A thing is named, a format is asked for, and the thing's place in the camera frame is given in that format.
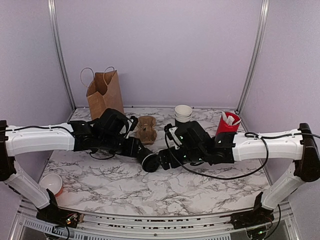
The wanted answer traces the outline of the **black plastic cup lid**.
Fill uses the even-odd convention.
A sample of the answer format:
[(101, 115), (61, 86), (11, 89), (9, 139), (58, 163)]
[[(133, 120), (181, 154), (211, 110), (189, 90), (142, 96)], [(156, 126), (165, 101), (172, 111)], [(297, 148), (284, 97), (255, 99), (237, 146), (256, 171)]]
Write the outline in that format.
[(147, 173), (153, 173), (155, 172), (159, 166), (159, 156), (155, 153), (151, 153), (147, 155), (141, 163), (142, 169)]

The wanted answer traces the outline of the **brown cardboard cup carrier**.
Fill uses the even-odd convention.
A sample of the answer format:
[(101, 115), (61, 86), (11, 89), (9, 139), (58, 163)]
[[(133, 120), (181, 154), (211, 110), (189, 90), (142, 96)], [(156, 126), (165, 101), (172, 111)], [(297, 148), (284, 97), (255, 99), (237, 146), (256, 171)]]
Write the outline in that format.
[(153, 116), (140, 116), (138, 118), (138, 130), (136, 137), (144, 145), (153, 145), (157, 139), (157, 131), (155, 130), (156, 118)]

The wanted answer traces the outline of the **brown paper bag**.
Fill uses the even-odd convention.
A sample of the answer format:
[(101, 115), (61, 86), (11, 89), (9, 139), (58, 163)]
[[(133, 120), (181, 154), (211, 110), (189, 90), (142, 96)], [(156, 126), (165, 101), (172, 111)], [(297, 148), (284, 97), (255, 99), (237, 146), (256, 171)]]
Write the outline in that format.
[(125, 111), (117, 70), (109, 66), (104, 72), (92, 72), (92, 76), (91, 83), (85, 85), (91, 119), (101, 117), (108, 108), (123, 114)]

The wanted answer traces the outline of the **black paper coffee cup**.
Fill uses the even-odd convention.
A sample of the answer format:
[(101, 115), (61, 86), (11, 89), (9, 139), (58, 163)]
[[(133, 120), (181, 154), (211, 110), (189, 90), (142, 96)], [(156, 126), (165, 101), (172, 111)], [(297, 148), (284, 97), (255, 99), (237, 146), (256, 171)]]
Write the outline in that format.
[(140, 163), (140, 165), (143, 166), (146, 159), (153, 155), (154, 153), (151, 150), (142, 145), (138, 147), (136, 159)]

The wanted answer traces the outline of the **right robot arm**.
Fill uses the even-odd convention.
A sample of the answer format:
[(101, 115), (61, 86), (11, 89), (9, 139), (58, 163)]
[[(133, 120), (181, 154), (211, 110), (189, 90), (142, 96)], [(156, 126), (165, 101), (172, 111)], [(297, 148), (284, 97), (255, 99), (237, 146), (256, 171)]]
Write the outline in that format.
[(161, 150), (159, 163), (164, 170), (185, 164), (233, 164), (251, 159), (289, 159), (285, 173), (266, 191), (260, 192), (253, 209), (233, 213), (234, 229), (248, 228), (274, 220), (274, 209), (305, 183), (320, 178), (320, 154), (307, 123), (290, 131), (263, 133), (220, 132), (211, 137), (197, 121), (180, 126), (168, 124), (165, 140), (173, 147)]

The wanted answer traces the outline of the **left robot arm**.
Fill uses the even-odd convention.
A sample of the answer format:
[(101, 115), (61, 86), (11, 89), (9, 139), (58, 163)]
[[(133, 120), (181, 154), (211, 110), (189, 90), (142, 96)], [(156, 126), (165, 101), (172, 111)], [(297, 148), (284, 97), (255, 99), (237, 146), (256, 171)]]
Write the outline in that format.
[(138, 118), (126, 117), (108, 108), (91, 121), (69, 121), (57, 125), (23, 126), (0, 122), (0, 180), (28, 199), (37, 209), (39, 220), (62, 227), (76, 228), (81, 214), (61, 209), (54, 193), (41, 187), (15, 160), (20, 154), (43, 151), (109, 151), (112, 155), (136, 158), (145, 171), (158, 168), (158, 156), (130, 136)]

